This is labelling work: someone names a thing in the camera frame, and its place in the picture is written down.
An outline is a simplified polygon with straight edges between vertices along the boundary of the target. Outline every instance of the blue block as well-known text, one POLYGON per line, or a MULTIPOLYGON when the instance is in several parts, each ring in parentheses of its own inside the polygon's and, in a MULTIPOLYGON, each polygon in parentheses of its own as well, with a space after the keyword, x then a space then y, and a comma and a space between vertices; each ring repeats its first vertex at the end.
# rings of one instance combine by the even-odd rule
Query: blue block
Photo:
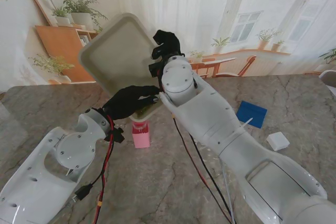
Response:
POLYGON ((249 102, 241 101, 237 112, 237 117, 241 122, 246 123, 253 118, 248 124, 261 129, 267 110, 249 102))

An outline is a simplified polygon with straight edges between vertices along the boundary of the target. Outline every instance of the pink container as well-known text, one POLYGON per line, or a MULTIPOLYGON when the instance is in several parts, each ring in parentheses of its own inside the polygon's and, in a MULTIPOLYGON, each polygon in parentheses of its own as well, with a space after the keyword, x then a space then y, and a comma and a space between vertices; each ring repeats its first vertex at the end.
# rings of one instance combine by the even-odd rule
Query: pink container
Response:
POLYGON ((150 141, 148 121, 144 121, 141 123, 133 122, 132 135, 135 148, 149 147, 150 141))

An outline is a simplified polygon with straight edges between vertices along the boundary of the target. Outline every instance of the picture frame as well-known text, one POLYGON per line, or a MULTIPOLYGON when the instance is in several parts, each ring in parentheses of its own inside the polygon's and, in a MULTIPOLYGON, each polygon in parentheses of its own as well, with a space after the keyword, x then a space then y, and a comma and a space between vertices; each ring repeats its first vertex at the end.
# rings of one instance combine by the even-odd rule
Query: picture frame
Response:
POLYGON ((53 16, 53 9, 55 5, 52 0, 35 0, 36 4, 42 11, 44 17, 46 18, 49 26, 57 26, 56 18, 53 16))

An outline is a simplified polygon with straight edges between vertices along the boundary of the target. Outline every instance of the marble countertop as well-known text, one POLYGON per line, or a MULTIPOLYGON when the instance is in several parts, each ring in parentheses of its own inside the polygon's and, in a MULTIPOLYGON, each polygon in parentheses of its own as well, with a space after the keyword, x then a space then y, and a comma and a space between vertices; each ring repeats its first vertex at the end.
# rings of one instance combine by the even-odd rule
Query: marble countertop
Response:
MULTIPOLYGON (((268 149, 266 137, 282 131, 290 145, 279 152, 309 171, 336 204, 336 98, 317 77, 215 78, 208 82, 235 111, 242 100, 267 108, 262 129, 248 126, 248 131, 268 149)), ((80 113, 102 106, 108 98, 96 83, 10 89, 0 103, 0 188, 48 131, 56 126, 73 128, 80 113)), ((166 108, 150 118, 150 148, 134 148, 128 119, 116 123, 124 128, 125 141, 115 145, 110 159, 98 223, 227 223, 192 166, 166 108)), ((183 129, 182 133, 205 174, 188 134, 183 129)), ((199 147, 225 191, 218 158, 199 147)), ((96 150, 82 184, 98 175, 107 143, 98 141, 96 150)), ((261 223, 243 200, 234 174, 228 171, 228 177, 238 223, 261 223)), ((91 223, 100 186, 97 183, 87 198, 56 223, 91 223)))

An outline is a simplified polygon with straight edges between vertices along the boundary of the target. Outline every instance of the square plastic tray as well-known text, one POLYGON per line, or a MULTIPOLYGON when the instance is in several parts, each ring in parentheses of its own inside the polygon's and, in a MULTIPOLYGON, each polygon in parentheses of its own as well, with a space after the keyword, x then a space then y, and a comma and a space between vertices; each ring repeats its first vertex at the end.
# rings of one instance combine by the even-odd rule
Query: square plastic tray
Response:
MULTIPOLYGON (((110 25, 99 33, 79 53, 82 66, 102 88, 113 96, 118 90, 130 85, 158 86, 148 65, 154 40, 133 14, 122 14, 111 20, 110 25)), ((160 106, 161 101, 146 109, 141 115, 130 118, 136 122, 147 120, 160 106)))

